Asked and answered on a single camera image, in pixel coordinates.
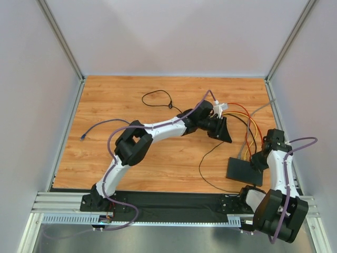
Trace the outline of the black network switch box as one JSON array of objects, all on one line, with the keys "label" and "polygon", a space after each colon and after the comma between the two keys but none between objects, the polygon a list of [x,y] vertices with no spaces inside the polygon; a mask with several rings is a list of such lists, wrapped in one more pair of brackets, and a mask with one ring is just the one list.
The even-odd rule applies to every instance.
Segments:
[{"label": "black network switch box", "polygon": [[230,157],[227,164],[226,178],[261,187],[263,173],[252,168],[248,161]]}]

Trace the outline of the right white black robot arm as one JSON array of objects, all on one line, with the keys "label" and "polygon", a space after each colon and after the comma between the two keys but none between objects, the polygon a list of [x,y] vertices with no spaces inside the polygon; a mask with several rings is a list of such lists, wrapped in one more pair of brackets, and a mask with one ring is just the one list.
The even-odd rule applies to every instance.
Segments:
[{"label": "right white black robot arm", "polygon": [[240,192],[241,201],[254,212],[252,224],[242,228],[292,243],[308,213],[309,205],[300,198],[291,170],[293,149],[286,143],[284,132],[269,129],[260,152],[251,156],[250,165],[258,172],[270,170],[271,188],[265,192],[246,186]]}]

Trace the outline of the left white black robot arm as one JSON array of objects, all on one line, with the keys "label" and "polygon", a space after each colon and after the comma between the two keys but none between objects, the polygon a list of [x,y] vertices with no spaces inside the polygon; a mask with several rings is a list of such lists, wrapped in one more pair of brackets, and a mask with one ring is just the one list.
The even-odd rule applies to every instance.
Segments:
[{"label": "left white black robot arm", "polygon": [[103,178],[91,189],[92,204],[98,208],[105,205],[107,197],[114,194],[126,171],[144,159],[151,144],[171,137],[188,135],[197,129],[206,131],[209,138],[232,143],[226,117],[222,116],[226,109],[226,103],[215,101],[215,104],[212,104],[203,100],[195,108],[169,120],[152,124],[142,124],[136,120],[121,128],[123,133],[115,142],[112,163]]}]

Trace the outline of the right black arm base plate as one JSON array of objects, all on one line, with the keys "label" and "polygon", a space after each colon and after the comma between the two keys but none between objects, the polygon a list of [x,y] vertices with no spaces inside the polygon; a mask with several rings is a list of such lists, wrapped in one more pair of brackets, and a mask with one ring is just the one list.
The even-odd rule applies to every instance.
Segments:
[{"label": "right black arm base plate", "polygon": [[251,207],[237,194],[221,194],[220,212],[224,214],[253,214]]}]

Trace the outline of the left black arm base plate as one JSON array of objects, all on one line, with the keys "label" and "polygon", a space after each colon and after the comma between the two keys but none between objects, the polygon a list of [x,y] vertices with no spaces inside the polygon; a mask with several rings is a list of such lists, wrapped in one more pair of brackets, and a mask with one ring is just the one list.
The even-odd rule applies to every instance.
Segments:
[{"label": "left black arm base plate", "polygon": [[91,194],[84,195],[81,200],[80,211],[82,212],[122,212],[132,211],[132,208],[116,204],[102,198],[101,196],[92,197]]}]

